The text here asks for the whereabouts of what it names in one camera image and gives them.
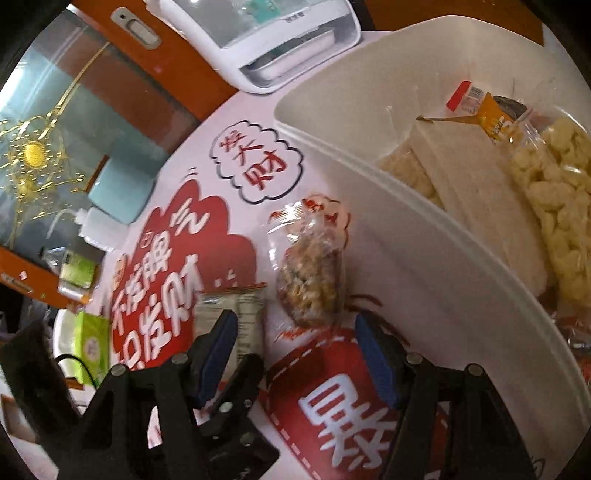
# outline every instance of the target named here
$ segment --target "white appliance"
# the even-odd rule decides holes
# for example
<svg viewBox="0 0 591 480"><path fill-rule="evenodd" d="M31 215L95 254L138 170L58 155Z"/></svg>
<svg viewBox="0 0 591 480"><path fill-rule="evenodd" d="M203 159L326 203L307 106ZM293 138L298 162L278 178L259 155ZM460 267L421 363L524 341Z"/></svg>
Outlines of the white appliance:
<svg viewBox="0 0 591 480"><path fill-rule="evenodd" d="M356 45L348 0L145 0L228 83L271 93Z"/></svg>

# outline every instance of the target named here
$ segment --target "blue gripper pad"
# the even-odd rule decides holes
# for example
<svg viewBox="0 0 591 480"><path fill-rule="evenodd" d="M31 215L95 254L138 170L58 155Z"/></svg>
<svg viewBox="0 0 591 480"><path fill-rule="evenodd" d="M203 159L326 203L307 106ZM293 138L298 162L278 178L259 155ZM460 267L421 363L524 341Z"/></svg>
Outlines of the blue gripper pad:
<svg viewBox="0 0 591 480"><path fill-rule="evenodd" d="M355 338L363 352L365 363L369 369L374 387L380 399L390 408L398 408L401 395L397 391L397 372L391 365L386 353L382 350L384 344L379 342L376 335L385 337L379 326L379 333L374 335L375 328L370 326L362 313L355 317Z"/></svg>
<svg viewBox="0 0 591 480"><path fill-rule="evenodd" d="M236 314L231 310L224 310L209 335L214 336L214 340L201 370L199 392L197 393L197 400L201 406L215 396L232 348L238 338L238 317Z"/></svg>

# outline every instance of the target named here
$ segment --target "metal bolt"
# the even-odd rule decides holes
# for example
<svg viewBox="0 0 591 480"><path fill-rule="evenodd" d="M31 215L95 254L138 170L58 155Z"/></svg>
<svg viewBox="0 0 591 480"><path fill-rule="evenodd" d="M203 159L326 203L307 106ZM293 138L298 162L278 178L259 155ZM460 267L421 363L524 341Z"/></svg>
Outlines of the metal bolt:
<svg viewBox="0 0 591 480"><path fill-rule="evenodd" d="M232 409L233 406L234 405L232 405L232 402L230 402L230 401L224 402L220 405L220 412L221 413L228 413Z"/></svg>
<svg viewBox="0 0 591 480"><path fill-rule="evenodd" d="M423 362L423 356L420 353L409 353L407 362L411 365L420 365Z"/></svg>
<svg viewBox="0 0 591 480"><path fill-rule="evenodd" d="M125 373L126 370L127 368L125 368L125 365L117 364L113 368L111 368L111 375L113 375L114 377L120 377Z"/></svg>
<svg viewBox="0 0 591 480"><path fill-rule="evenodd" d="M475 377L481 377L484 374L484 370L480 365L472 364L468 367L468 372Z"/></svg>
<svg viewBox="0 0 591 480"><path fill-rule="evenodd" d="M187 356L186 353L177 353L173 357L173 363L175 365L184 365L187 363L187 361L189 361L189 357Z"/></svg>
<svg viewBox="0 0 591 480"><path fill-rule="evenodd" d="M240 443L243 444L245 447L250 447L252 442L255 441L255 436L252 432L246 432L244 435L240 437Z"/></svg>

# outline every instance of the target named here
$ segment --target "glass panel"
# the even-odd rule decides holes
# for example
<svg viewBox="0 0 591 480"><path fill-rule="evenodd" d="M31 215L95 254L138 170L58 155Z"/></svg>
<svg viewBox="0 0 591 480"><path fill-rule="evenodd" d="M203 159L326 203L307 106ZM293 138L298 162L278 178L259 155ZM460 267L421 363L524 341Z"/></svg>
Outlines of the glass panel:
<svg viewBox="0 0 591 480"><path fill-rule="evenodd" d="M199 122L73 13L33 42L0 92L0 242L42 265L71 243L106 160L155 179Z"/></svg>
<svg viewBox="0 0 591 480"><path fill-rule="evenodd" d="M326 0L174 0L225 47L260 25Z"/></svg>

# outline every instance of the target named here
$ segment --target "gold decoration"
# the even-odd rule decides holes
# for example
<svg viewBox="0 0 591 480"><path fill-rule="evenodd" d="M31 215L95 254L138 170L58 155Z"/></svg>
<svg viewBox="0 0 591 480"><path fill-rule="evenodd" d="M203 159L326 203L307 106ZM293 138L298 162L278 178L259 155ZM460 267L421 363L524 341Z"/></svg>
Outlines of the gold decoration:
<svg viewBox="0 0 591 480"><path fill-rule="evenodd" d="M10 189L16 198L8 240L11 249L25 221L53 215L71 207L60 198L58 187L70 185L71 193L86 189L88 180L70 164L57 122L78 90L80 78L107 46L109 43L103 45L86 63L47 115L19 121L10 128L7 128L7 120L0 122L0 128L5 128L0 129L0 142L8 143L8 151L3 154L6 163L0 166L0 170L7 171L9 185L2 189Z"/></svg>

